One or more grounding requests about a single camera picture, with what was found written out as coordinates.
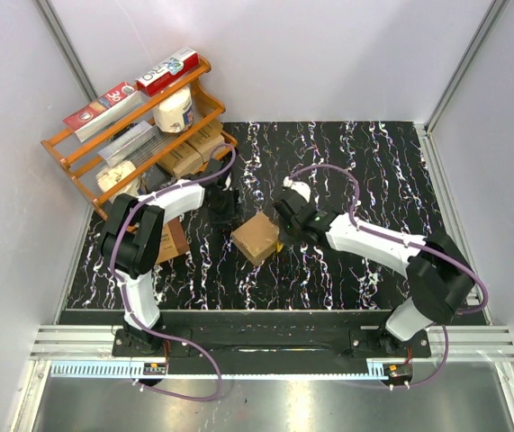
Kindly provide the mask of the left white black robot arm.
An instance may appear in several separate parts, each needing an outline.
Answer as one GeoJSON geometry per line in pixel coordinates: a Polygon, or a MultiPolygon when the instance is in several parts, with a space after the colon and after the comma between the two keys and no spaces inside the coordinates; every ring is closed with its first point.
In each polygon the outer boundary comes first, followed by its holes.
{"type": "Polygon", "coordinates": [[[138,197],[123,193],[114,199],[99,249],[121,289],[124,320],[136,329],[131,343],[143,355],[155,355],[164,342],[162,332],[153,328],[160,311],[152,293],[163,227],[202,207],[229,221],[237,203],[238,192],[229,177],[179,180],[158,192],[138,197]]]}

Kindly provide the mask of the brown cardboard express box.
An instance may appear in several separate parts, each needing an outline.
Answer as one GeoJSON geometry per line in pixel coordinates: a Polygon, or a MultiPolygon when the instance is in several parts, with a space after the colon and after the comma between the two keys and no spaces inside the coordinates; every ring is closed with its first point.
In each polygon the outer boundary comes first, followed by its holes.
{"type": "Polygon", "coordinates": [[[280,229],[258,212],[232,232],[233,244],[254,266],[262,265],[277,250],[280,229]]]}

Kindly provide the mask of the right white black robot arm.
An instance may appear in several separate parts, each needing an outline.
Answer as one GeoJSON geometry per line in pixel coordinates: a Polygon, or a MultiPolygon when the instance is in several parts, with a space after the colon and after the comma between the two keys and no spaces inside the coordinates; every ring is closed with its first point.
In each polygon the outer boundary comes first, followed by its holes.
{"type": "Polygon", "coordinates": [[[408,281],[408,299],[392,310],[377,336],[388,356],[400,355],[429,325],[450,323],[475,285],[470,265],[444,232],[426,238],[352,221],[347,213],[316,209],[292,188],[280,193],[274,208],[288,239],[366,258],[408,281]]]}

